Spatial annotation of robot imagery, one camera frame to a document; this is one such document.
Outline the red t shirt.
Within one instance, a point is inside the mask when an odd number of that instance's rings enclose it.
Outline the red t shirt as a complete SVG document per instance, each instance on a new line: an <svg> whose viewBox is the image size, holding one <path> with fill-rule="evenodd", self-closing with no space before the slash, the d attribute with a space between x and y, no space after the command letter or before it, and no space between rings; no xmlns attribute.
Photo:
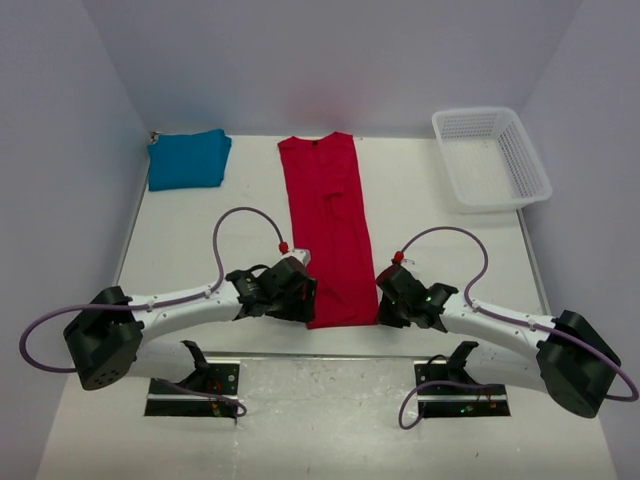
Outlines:
<svg viewBox="0 0 640 480"><path fill-rule="evenodd" d="M278 143L294 245L317 279L311 329L370 326L377 287L353 136L334 132Z"/></svg>

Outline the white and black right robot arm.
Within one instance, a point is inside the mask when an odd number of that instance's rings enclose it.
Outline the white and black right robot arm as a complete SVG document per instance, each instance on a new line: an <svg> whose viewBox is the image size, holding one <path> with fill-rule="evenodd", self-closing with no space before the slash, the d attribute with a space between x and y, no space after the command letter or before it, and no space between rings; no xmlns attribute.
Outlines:
<svg viewBox="0 0 640 480"><path fill-rule="evenodd" d="M504 384L548 394L565 410L597 415L621 361L580 314L526 315L468 302L456 288L425 287L399 264L376 279L382 292L378 323L415 325L465 336L446 368L448 385L467 393L478 384Z"/></svg>

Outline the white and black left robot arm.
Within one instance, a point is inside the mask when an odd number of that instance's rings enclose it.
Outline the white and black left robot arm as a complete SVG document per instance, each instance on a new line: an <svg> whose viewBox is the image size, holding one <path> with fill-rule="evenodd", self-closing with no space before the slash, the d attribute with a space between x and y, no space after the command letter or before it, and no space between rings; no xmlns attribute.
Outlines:
<svg viewBox="0 0 640 480"><path fill-rule="evenodd" d="M140 376L198 392L208 369L197 344L162 344L160 337L261 316L310 323L317 281L307 270L309 262L309 251L295 249L260 274L235 270L218 284L195 289L154 296L127 296L119 287L103 290L63 331L81 386L95 391Z"/></svg>

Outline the folded blue t shirt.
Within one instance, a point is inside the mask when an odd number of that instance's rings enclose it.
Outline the folded blue t shirt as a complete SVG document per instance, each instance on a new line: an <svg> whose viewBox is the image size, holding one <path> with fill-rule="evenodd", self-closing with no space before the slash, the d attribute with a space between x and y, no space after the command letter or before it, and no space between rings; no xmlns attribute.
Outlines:
<svg viewBox="0 0 640 480"><path fill-rule="evenodd" d="M159 135L147 146L149 190L220 187L231 147L232 139L222 129Z"/></svg>

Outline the white perforated plastic basket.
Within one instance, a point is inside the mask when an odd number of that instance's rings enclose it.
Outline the white perforated plastic basket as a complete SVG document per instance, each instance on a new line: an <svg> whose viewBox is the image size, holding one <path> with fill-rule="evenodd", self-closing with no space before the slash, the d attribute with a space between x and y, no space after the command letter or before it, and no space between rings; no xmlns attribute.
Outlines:
<svg viewBox="0 0 640 480"><path fill-rule="evenodd" d="M515 211L551 197L544 166L513 110L438 111L432 127L460 212Z"/></svg>

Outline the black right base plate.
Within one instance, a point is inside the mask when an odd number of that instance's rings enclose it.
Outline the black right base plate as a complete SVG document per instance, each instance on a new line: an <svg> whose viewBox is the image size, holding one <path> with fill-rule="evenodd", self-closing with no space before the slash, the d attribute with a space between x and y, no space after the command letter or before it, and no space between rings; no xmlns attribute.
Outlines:
<svg viewBox="0 0 640 480"><path fill-rule="evenodd" d="M447 360L416 361L414 374L416 385L428 381L449 379ZM490 388L458 388L435 385L421 389L417 395L418 413L422 418L473 418L509 417L511 415L506 388L494 385Z"/></svg>

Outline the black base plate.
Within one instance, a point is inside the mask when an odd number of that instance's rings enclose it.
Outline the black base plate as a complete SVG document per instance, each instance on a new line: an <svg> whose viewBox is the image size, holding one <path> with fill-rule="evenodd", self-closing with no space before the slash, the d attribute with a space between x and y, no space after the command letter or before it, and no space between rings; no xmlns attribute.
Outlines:
<svg viewBox="0 0 640 480"><path fill-rule="evenodd" d="M416 385L428 381L449 379L447 360L416 361L414 374ZM494 385L490 388L458 388L435 385L421 389L417 395L418 413L422 418L473 418L509 417L511 415L506 388Z"/></svg>
<svg viewBox="0 0 640 480"><path fill-rule="evenodd" d="M205 373L183 385L205 396L191 395L152 379L144 416L237 420L243 416L238 406L239 380L240 362L232 360L209 362Z"/></svg>

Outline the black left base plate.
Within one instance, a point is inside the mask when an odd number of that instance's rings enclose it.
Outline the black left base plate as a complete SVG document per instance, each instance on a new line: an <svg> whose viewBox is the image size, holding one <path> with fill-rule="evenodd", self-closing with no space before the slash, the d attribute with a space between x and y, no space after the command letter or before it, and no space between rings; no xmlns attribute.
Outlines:
<svg viewBox="0 0 640 480"><path fill-rule="evenodd" d="M240 362L232 360L209 362L205 373L183 385L205 396L191 395L152 379L144 416L237 420L243 416L238 406L239 380Z"/></svg>

